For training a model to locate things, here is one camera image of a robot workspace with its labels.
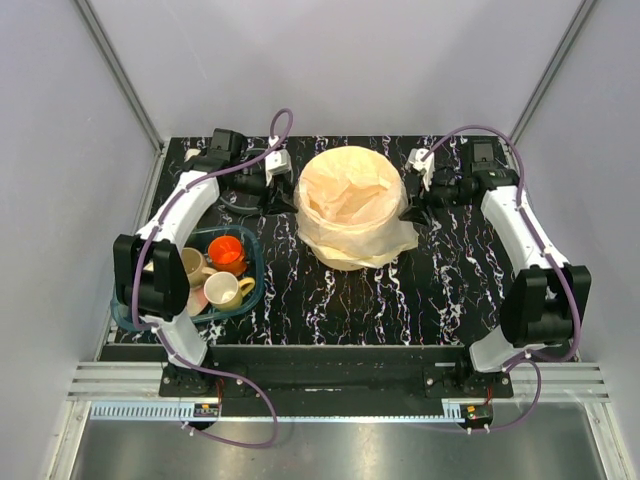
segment cup handle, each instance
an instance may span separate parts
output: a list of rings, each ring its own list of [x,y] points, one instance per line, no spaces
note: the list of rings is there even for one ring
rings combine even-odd
[[[242,293],[243,297],[246,297],[255,286],[256,280],[251,277],[243,278],[238,282],[238,287],[240,287],[240,293]]]

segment paper bag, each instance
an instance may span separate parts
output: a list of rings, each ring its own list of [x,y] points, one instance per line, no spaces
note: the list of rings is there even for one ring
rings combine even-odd
[[[295,202],[298,236],[331,268],[378,268],[418,246],[413,224],[398,219],[407,206],[400,175],[372,150],[316,156],[300,175]]]

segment yellow mug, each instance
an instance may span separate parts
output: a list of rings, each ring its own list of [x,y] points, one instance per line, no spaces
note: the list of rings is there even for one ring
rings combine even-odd
[[[211,275],[204,284],[204,296],[209,303],[220,311],[240,308],[242,300],[256,286],[254,278],[246,277],[238,280],[229,272],[218,272]]]

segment metal floor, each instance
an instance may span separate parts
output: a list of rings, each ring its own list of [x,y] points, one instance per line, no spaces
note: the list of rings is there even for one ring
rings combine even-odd
[[[496,405],[495,424],[519,413],[515,405]],[[290,423],[282,424],[274,448],[247,450],[189,438],[173,423],[91,420],[72,478],[606,478],[580,404],[541,404],[525,424],[490,435],[469,437],[428,428]],[[229,438],[258,441],[268,437],[271,425],[220,423],[212,429]]]

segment mug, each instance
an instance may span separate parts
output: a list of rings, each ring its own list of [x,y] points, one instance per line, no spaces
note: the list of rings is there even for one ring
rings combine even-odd
[[[256,281],[251,277],[238,280],[232,273],[218,272],[205,282],[204,296],[218,310],[235,310],[255,286]]]
[[[209,244],[207,249],[213,266],[220,272],[239,277],[247,270],[242,242],[232,235],[223,235]]]
[[[195,248],[183,248],[180,257],[192,290],[201,287],[209,275],[216,273],[216,270],[209,267],[204,255]]]

